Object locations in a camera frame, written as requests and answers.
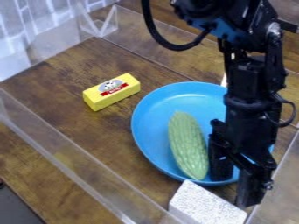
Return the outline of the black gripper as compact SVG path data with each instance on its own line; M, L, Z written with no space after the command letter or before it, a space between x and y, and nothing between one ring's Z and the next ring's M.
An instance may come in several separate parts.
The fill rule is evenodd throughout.
M253 207L262 202L266 192L274 188L272 172L277 168L277 161L270 148L276 143L277 131L262 121L226 123L214 119L210 124L210 179L230 179L234 167L238 167L242 171L235 205L239 208Z

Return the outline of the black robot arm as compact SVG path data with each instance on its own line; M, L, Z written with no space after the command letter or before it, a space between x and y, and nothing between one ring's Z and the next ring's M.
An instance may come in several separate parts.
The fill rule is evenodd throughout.
M190 26L218 37L229 92L226 120L210 122L210 175L225 180L239 168L237 205L252 207L273 189L270 147L290 124L280 121L288 71L277 10L269 0L171 0L171 6Z

